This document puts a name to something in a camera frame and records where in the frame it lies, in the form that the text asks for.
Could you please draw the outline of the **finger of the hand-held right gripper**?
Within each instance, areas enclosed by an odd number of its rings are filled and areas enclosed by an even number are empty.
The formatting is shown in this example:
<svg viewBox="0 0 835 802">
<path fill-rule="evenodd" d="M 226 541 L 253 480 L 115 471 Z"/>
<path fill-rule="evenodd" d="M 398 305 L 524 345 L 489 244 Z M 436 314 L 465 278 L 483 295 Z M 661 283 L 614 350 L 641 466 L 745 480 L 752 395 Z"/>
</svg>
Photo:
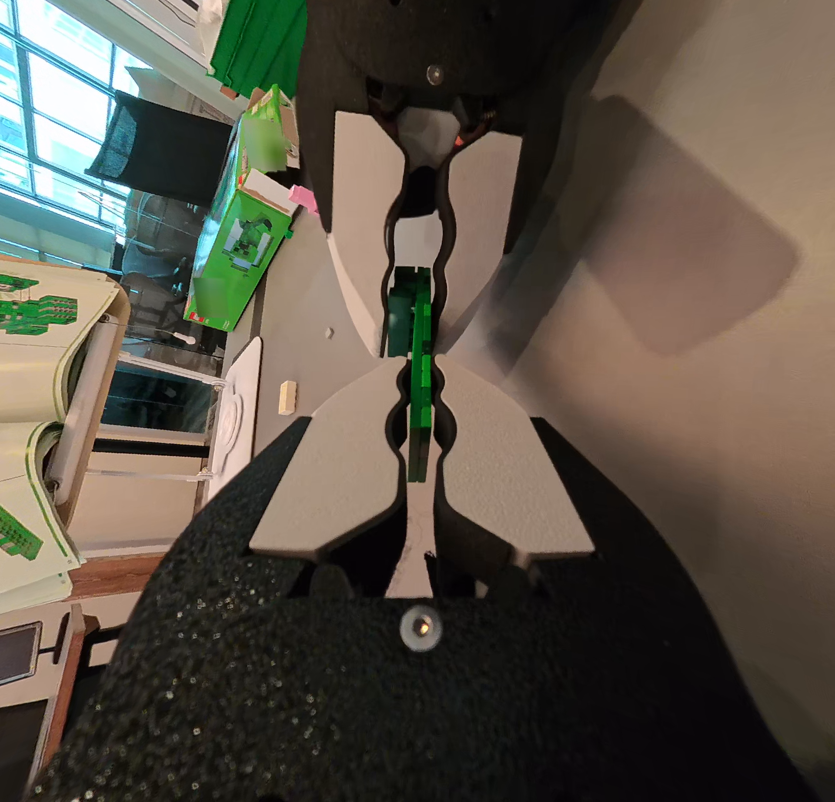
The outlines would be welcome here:
<svg viewBox="0 0 835 802">
<path fill-rule="evenodd" d="M 327 244 L 351 321 L 374 357 L 383 354 L 383 286 L 392 265 L 388 222 L 403 190 L 406 161 L 372 115 L 336 113 Z"/>
<path fill-rule="evenodd" d="M 442 241 L 432 274 L 433 349 L 448 352 L 504 254 L 521 137 L 489 130 L 455 148 L 438 173 Z"/>
</svg>

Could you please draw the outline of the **green toy set box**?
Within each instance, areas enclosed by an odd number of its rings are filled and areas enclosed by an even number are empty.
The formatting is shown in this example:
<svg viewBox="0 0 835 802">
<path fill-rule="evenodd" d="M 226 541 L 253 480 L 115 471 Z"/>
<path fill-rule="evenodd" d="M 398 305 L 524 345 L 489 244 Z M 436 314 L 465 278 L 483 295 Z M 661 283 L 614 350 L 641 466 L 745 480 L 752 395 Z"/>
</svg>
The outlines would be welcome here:
<svg viewBox="0 0 835 802">
<path fill-rule="evenodd" d="M 198 236 L 184 320 L 231 332 L 296 210 L 287 187 L 260 170 L 224 176 Z"/>
</svg>

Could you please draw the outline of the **green box with white flap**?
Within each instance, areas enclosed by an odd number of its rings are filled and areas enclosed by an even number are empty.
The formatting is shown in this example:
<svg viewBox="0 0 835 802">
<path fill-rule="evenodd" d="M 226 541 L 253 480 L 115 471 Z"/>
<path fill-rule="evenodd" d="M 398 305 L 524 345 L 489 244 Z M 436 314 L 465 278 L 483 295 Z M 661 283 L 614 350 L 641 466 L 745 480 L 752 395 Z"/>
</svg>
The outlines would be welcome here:
<svg viewBox="0 0 835 802">
<path fill-rule="evenodd" d="M 267 173 L 301 168 L 295 102 L 274 85 L 254 98 L 240 128 L 250 163 Z"/>
</svg>

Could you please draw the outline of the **white plastic tray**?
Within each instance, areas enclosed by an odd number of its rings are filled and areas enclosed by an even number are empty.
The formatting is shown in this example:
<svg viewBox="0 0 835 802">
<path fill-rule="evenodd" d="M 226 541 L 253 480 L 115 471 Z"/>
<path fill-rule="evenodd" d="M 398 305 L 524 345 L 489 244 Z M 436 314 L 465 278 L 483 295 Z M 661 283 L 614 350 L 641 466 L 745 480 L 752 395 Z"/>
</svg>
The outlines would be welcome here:
<svg viewBox="0 0 835 802">
<path fill-rule="evenodd" d="M 252 460 L 263 341 L 253 338 L 224 377 L 210 447 L 211 477 L 206 501 L 212 500 Z"/>
</svg>

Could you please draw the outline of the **green toy brick plate assembly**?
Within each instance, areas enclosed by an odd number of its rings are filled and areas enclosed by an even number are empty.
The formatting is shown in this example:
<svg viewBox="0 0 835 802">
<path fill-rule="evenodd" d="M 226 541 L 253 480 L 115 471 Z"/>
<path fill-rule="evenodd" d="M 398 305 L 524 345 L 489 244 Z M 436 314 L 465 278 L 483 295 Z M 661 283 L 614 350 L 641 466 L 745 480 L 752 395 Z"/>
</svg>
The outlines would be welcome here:
<svg viewBox="0 0 835 802">
<path fill-rule="evenodd" d="M 407 481 L 427 476 L 432 430 L 431 269 L 397 266 L 388 292 L 387 354 L 411 360 Z"/>
</svg>

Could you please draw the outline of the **open instruction booklet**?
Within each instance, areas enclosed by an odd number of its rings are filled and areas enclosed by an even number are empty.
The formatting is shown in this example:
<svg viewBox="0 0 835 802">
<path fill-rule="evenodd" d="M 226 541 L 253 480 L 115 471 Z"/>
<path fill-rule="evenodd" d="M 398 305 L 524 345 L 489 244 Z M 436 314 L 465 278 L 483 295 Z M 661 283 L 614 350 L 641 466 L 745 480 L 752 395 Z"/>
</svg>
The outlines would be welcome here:
<svg viewBox="0 0 835 802">
<path fill-rule="evenodd" d="M 66 599 L 78 504 L 130 304 L 88 269 L 1 261 L 1 613 Z"/>
</svg>

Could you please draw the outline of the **dark screen tablet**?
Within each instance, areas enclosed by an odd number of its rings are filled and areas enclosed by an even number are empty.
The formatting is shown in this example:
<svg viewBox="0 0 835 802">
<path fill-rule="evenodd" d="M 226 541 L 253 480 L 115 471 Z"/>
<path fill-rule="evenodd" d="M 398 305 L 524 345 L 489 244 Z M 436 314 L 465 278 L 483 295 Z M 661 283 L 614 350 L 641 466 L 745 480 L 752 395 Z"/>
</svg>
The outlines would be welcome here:
<svg viewBox="0 0 835 802">
<path fill-rule="evenodd" d="M 42 631 L 41 621 L 1 629 L 1 686 L 36 673 Z"/>
</svg>

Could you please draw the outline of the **white desk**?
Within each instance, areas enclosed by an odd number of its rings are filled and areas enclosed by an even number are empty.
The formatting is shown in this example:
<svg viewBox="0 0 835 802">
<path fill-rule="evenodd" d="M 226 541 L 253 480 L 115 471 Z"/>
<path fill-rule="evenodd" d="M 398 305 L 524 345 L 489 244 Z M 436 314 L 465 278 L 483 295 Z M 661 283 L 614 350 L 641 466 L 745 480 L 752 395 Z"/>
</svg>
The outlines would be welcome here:
<svg viewBox="0 0 835 802">
<path fill-rule="evenodd" d="M 642 509 L 833 800 L 833 2 L 622 0 L 453 357 Z"/>
</svg>

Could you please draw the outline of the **black mesh office chair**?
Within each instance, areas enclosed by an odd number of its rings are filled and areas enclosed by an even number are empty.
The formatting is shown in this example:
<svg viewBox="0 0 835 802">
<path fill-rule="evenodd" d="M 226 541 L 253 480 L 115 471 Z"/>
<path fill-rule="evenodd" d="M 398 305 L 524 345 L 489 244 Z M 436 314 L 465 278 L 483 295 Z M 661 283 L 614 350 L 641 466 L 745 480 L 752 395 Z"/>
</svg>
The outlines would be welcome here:
<svg viewBox="0 0 835 802">
<path fill-rule="evenodd" d="M 233 127 L 122 91 L 104 141 L 85 175 L 209 208 Z"/>
</svg>

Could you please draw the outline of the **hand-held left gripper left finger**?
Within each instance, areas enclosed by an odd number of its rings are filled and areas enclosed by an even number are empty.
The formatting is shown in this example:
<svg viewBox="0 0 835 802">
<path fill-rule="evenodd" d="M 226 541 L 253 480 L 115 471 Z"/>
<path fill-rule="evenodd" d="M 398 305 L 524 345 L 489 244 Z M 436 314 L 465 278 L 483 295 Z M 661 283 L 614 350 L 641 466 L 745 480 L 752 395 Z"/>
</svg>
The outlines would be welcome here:
<svg viewBox="0 0 835 802">
<path fill-rule="evenodd" d="M 387 359 L 314 411 L 250 539 L 252 552 L 319 559 L 397 508 L 405 475 L 391 417 L 407 365 Z"/>
</svg>

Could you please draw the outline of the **green plastic sheet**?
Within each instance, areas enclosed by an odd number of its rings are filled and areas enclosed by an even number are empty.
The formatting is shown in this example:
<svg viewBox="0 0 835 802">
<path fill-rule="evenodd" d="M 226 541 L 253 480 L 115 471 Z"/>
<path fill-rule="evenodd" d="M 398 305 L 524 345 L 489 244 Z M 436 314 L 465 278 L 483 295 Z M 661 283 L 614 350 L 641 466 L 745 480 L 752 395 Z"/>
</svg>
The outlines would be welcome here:
<svg viewBox="0 0 835 802">
<path fill-rule="evenodd" d="M 306 0 L 202 0 L 197 30 L 208 74 L 223 90 L 250 97 L 277 86 L 289 99 L 297 94 Z"/>
</svg>

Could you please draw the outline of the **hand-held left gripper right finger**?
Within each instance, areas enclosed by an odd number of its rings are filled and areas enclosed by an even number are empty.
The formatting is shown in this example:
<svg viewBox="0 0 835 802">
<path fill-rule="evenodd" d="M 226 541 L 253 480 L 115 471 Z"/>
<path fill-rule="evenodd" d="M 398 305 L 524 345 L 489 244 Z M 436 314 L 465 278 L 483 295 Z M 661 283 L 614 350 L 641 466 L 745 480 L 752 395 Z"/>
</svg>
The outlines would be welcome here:
<svg viewBox="0 0 835 802">
<path fill-rule="evenodd" d="M 442 435 L 434 499 L 439 558 L 528 567 L 594 544 L 526 410 L 448 355 L 435 364 Z"/>
</svg>

